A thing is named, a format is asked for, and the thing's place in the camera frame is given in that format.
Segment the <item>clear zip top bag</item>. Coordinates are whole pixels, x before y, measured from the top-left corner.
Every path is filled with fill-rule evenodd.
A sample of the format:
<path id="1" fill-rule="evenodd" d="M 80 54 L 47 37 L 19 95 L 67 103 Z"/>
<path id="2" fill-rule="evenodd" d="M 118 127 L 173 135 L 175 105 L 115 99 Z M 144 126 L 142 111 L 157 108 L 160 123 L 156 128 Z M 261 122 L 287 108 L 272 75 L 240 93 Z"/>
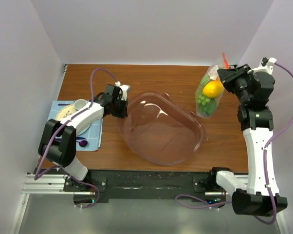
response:
<path id="1" fill-rule="evenodd" d="M 222 97 L 224 87 L 218 75 L 218 69 L 229 69 L 225 53 L 212 64 L 195 92 L 196 114 L 201 118 L 210 118 L 216 111 Z"/>

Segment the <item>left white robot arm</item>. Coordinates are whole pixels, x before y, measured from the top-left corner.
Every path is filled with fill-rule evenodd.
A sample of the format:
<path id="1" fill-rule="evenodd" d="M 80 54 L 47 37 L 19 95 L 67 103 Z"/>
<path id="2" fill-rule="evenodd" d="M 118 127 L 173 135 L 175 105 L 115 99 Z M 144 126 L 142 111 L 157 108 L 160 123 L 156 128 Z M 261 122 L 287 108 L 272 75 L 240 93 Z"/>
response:
<path id="1" fill-rule="evenodd" d="M 62 120 L 50 119 L 46 122 L 38 147 L 41 156 L 35 179 L 45 160 L 49 160 L 75 178 L 74 185 L 80 191 L 87 191 L 92 180 L 87 176 L 88 169 L 76 157 L 76 137 L 84 129 L 107 115 L 117 118 L 127 117 L 129 85 L 107 85 L 105 91 L 94 96 L 74 114 Z"/>

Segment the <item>pink transparent plastic tub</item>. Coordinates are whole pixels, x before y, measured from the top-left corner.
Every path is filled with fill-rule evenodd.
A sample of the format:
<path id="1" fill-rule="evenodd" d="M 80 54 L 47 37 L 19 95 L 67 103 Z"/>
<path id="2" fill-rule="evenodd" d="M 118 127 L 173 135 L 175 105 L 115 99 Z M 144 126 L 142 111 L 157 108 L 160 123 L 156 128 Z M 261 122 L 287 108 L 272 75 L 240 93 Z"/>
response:
<path id="1" fill-rule="evenodd" d="M 198 116 L 174 103 L 165 93 L 144 92 L 128 102 L 128 116 L 118 119 L 126 145 L 158 165 L 190 159 L 206 133 Z"/>

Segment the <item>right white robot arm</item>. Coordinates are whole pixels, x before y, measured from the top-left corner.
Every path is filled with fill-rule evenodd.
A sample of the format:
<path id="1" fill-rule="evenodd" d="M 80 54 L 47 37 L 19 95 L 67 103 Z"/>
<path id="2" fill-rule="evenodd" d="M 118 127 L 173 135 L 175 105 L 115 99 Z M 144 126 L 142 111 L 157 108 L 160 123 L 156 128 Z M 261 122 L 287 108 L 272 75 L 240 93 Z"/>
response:
<path id="1" fill-rule="evenodd" d="M 275 84 L 272 70 L 271 66 L 252 70 L 247 64 L 218 69 L 224 88 L 239 100 L 238 121 L 247 148 L 248 182 L 244 184 L 227 168 L 214 167 L 207 185 L 214 192 L 223 188 L 238 215 L 275 218 L 288 205 L 279 194 L 270 151 L 274 122 L 267 103 Z"/>

